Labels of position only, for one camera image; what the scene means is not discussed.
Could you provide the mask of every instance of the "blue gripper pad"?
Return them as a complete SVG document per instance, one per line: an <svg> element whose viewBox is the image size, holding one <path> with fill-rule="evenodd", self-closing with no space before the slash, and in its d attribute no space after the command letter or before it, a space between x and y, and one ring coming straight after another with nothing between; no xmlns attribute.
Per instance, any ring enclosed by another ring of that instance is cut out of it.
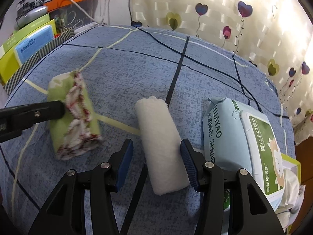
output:
<svg viewBox="0 0 313 235"><path fill-rule="evenodd" d="M197 191L197 192L200 191L200 184L198 181L198 170L197 170L197 167L196 167L196 165L195 165L195 163L191 157L191 154L188 150L185 139L182 140L182 142L180 143L180 154L182 156L182 159L183 159L183 162L185 165L185 169L187 171L190 185L195 189L195 191Z"/></svg>
<svg viewBox="0 0 313 235"><path fill-rule="evenodd" d="M133 153L133 141L130 139L126 139L121 150L111 155L109 163L112 164L113 171L110 181L112 192L118 192L124 185L128 168L133 157Z"/></svg>

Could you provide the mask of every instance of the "blue box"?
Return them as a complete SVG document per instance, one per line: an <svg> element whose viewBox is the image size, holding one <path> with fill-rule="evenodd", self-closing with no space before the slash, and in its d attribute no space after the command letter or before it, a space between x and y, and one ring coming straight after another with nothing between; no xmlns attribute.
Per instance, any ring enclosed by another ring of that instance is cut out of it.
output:
<svg viewBox="0 0 313 235"><path fill-rule="evenodd" d="M52 26L46 25L21 41L14 49L14 54L19 65L22 66L33 54L53 39Z"/></svg>

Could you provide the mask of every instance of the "cartoon sheep illustration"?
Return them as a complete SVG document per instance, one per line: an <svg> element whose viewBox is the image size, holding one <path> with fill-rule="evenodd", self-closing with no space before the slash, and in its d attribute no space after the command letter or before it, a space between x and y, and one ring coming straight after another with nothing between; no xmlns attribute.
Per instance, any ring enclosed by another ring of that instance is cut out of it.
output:
<svg viewBox="0 0 313 235"><path fill-rule="evenodd" d="M269 138L269 142L267 143L269 148L272 151L272 157L273 157L273 164L274 164L274 171L276 174L276 180L275 184L277 184L278 190L282 187L284 187L284 170L283 170L283 159L281 158L281 154L278 151L278 145L276 142L276 139L273 138L272 140Z"/></svg>

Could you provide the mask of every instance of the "green label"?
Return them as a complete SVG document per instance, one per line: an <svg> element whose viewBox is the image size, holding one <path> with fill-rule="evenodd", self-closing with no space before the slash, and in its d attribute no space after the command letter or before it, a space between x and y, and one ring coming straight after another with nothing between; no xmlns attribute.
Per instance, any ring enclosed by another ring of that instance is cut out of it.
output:
<svg viewBox="0 0 313 235"><path fill-rule="evenodd" d="M24 26L18 32L13 34L5 43L3 43L3 48L5 52L8 52L12 47L15 46L20 40L29 35L31 32L35 31L37 28L48 23L50 21L49 14L46 14L35 21L29 23L27 26Z"/></svg>
<svg viewBox="0 0 313 235"><path fill-rule="evenodd" d="M234 106L235 106L235 109L236 109L236 110L239 110L239 108L238 108L238 106L237 106L237 103L236 103L234 100L232 100L232 102L233 102L233 104L234 104Z"/></svg>
<svg viewBox="0 0 313 235"><path fill-rule="evenodd" d="M253 116L249 116L249 119L262 162L264 192L269 195L284 187L281 154L271 126Z"/></svg>
<svg viewBox="0 0 313 235"><path fill-rule="evenodd" d="M227 209L230 205L230 200L229 200L229 191L228 189L225 189L224 191L224 210Z"/></svg>

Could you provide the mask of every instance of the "blue bed sheet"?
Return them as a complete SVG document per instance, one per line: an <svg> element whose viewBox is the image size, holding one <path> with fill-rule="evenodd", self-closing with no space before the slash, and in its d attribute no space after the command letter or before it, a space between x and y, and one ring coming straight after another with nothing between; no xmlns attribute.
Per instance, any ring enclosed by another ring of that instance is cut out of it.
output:
<svg viewBox="0 0 313 235"><path fill-rule="evenodd" d="M183 51L186 35L162 29L144 29L171 48ZM186 55L237 79L232 53L222 48L190 37ZM272 114L281 112L272 83L250 62L238 56L234 58L242 84L249 89L271 121L281 152L286 153L284 128L288 155L295 158L293 130L289 119L283 119L282 128L280 118ZM135 103L151 95L165 99L179 59L180 54L133 27L98 26L67 41L38 62L10 95L7 107L45 102L47 97L44 90L47 90L48 83L54 76L87 64L82 75L95 112L138 129ZM42 90L34 88L30 82ZM184 58L169 111L181 138L189 138L192 145L199 149L203 149L201 121L208 99L212 97L229 97L248 103L237 82ZM251 106L257 108L253 100ZM103 146L68 161L54 158L47 122L38 125L26 148L25 144L34 127L25 130L22 136L1 144L3 156L0 158L0 173L3 176L0 178L0 187L4 207L23 234L27 234L38 213L36 205L43 205L68 169L76 169L78 172L91 170L107 161L113 152L119 151L126 138L131 138L134 142L134 156L125 185L118 194L112 194L116 221L118 228L121 228L145 161L144 153L138 135L110 124L99 123L104 138ZM18 184L12 194L13 176L17 167ZM187 187L158 196L153 194L147 178L128 234L193 234L199 205L200 195L193 188ZM92 234L88 192L85 196L85 212L87 234Z"/></svg>

